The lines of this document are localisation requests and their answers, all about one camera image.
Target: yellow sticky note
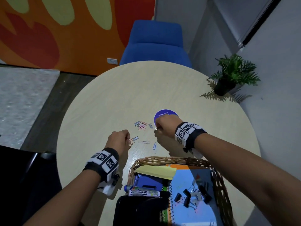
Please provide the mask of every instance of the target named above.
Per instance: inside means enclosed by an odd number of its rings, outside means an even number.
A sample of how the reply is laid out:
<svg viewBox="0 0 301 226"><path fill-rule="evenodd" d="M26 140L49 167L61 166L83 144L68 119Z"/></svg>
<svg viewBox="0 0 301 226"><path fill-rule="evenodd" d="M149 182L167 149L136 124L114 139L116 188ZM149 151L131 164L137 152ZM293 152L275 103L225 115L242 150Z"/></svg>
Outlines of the yellow sticky note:
<svg viewBox="0 0 301 226"><path fill-rule="evenodd" d="M150 175L150 176L168 179L168 180L172 180L172 178L175 176L176 171L177 168L164 167L164 166L149 166L149 165L138 167L135 170L135 172L140 174Z"/></svg>

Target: round table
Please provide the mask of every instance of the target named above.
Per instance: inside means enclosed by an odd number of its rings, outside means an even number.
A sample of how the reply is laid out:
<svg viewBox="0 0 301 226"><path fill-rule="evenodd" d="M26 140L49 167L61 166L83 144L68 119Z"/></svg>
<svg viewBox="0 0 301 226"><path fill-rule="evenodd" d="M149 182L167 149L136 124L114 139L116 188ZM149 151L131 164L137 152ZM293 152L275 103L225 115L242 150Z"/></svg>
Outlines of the round table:
<svg viewBox="0 0 301 226"><path fill-rule="evenodd" d="M137 121L151 123L161 109L175 111L189 122L201 125L208 133L236 144L260 156L252 125L236 102L200 97L211 90L204 74L191 68L162 61L141 61L118 66L90 82L73 100L63 119L57 144L58 173L65 187L83 169L86 161L104 148L112 131L128 129L139 139L128 151L122 171L122 185L128 180L131 165L147 156L169 157L158 143L154 129L138 130ZM141 144L138 141L149 141ZM186 154L179 150L178 156ZM225 184L237 225L249 218L254 204L227 180ZM99 225L112 225L118 190L107 199Z"/></svg>

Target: blue upholstered chair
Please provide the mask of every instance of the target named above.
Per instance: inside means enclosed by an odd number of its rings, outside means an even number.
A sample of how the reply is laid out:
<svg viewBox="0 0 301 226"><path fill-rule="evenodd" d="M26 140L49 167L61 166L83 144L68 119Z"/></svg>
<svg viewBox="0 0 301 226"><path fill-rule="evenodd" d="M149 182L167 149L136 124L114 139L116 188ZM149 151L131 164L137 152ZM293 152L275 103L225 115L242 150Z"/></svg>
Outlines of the blue upholstered chair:
<svg viewBox="0 0 301 226"><path fill-rule="evenodd" d="M179 24L152 20L136 20L120 65L145 60L158 60L192 68L183 49Z"/></svg>

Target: wall outlet cover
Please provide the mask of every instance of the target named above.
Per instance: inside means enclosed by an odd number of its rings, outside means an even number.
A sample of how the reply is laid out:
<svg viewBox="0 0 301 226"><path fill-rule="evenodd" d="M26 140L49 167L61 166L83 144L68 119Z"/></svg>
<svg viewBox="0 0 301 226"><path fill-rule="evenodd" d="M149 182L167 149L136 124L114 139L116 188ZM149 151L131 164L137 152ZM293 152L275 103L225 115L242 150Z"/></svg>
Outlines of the wall outlet cover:
<svg viewBox="0 0 301 226"><path fill-rule="evenodd" d="M108 64L118 65L117 59L107 58Z"/></svg>

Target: notebook spiral binding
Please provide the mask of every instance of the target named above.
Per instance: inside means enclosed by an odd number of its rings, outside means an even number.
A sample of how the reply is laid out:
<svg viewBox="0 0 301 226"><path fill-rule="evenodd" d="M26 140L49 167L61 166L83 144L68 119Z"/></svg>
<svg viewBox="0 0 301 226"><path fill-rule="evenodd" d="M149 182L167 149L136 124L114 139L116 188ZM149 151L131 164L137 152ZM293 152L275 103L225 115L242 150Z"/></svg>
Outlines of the notebook spiral binding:
<svg viewBox="0 0 301 226"><path fill-rule="evenodd" d="M170 220L171 222L174 221L174 214L173 214L173 198L172 198L172 187L171 187L171 184L169 184L168 186L168 191L170 192L170 197L168 198L168 203L169 203L169 210L170 210Z"/></svg>

